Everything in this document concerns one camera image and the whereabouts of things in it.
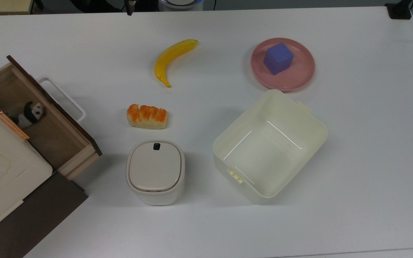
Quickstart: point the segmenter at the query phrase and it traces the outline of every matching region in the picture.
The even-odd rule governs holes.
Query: white handle
[[[72,98],[68,95],[68,93],[66,93],[64,90],[62,90],[62,88],[60,88],[60,87],[54,82],[54,80],[52,80],[52,78],[50,78],[49,76],[44,75],[44,76],[41,76],[41,77],[39,77],[39,78],[37,79],[37,82],[38,82],[39,84],[41,84],[42,82],[45,82],[45,81],[49,81],[52,85],[54,85],[55,88],[57,88],[57,90],[58,90],[60,93],[62,93],[62,94],[82,113],[82,116],[81,116],[79,119],[76,120],[76,122],[78,122],[78,123],[81,122],[82,119],[85,118],[85,111],[84,111],[84,109],[83,109],[81,106],[79,106],[79,104],[77,104],[76,101],[74,101],[74,99],[72,99]]]

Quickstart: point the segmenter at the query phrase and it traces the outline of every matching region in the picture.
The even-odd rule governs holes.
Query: pink plate
[[[288,49],[294,54],[291,66],[273,75],[264,64],[264,57],[267,49],[279,43],[285,43]],[[315,73],[315,60],[308,49],[299,42],[292,39],[274,38],[257,45],[251,55],[251,69],[254,76],[264,86],[288,92],[305,86]]]

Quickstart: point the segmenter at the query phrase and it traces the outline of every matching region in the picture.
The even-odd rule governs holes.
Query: toy banana
[[[197,46],[198,42],[199,41],[195,39],[186,39],[166,49],[159,56],[154,67],[154,74],[156,75],[157,79],[163,82],[165,86],[170,88],[170,83],[168,83],[167,77],[165,75],[167,65],[176,57],[179,57],[180,55],[185,54],[194,49],[195,46]]]

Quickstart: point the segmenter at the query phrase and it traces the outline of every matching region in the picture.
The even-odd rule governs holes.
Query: wooden drawer
[[[95,140],[11,56],[0,68],[0,110],[23,113],[29,101],[41,103],[44,115],[23,129],[28,142],[69,180],[101,156]]]

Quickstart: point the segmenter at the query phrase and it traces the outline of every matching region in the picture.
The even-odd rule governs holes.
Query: small white container
[[[173,142],[147,140],[128,155],[128,186],[147,204],[174,202],[184,188],[184,174],[184,153]]]
[[[214,163],[251,202],[277,195],[328,137],[305,106],[269,90],[213,143]]]

